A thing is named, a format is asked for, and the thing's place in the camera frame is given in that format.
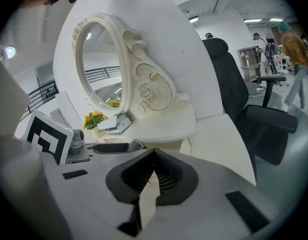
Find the white table surface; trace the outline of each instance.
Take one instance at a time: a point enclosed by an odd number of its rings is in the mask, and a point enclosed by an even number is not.
[[[245,144],[227,114],[198,120],[197,134],[189,140],[191,156],[226,166],[256,185]]]
[[[121,134],[105,134],[101,139],[139,140],[143,143],[167,143],[185,139],[196,133],[193,105],[133,121]]]

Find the man in yellow shirt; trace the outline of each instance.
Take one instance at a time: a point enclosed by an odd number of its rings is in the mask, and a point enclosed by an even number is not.
[[[295,34],[291,33],[289,25],[284,22],[279,23],[278,30],[283,33],[281,40],[282,53],[275,62],[278,64],[285,55],[289,56],[294,66],[294,82],[293,86],[287,94],[282,110],[287,112],[292,104],[297,92],[300,97],[300,108],[305,107],[305,96],[303,89],[303,78],[308,75],[308,53],[304,42]]]

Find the chair armrest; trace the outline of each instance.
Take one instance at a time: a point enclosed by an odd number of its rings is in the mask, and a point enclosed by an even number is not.
[[[289,115],[278,109],[248,105],[246,108],[246,119],[273,127],[283,132],[293,134],[296,131],[298,120],[295,116]]]
[[[266,75],[266,76],[261,76],[259,78],[261,81],[286,81],[286,77],[283,75]]]

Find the white shelving unit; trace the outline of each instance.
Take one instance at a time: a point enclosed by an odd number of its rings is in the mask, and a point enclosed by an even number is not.
[[[246,81],[251,81],[251,82],[254,81],[259,82],[259,77],[260,77],[260,72],[259,72],[260,59],[255,48],[256,47],[253,46],[237,50],[241,68],[243,69],[244,72],[244,79]],[[245,59],[244,56],[242,57],[241,56],[242,53],[248,55],[248,59]]]

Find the black office chair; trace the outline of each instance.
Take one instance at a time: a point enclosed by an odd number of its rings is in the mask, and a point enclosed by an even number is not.
[[[255,157],[272,165],[283,159],[288,134],[297,128],[297,118],[283,111],[266,107],[275,81],[284,81],[281,75],[261,76],[267,81],[262,106],[247,105],[248,90],[227,43],[219,38],[203,40],[216,72],[225,112],[235,123],[249,153],[256,177]]]

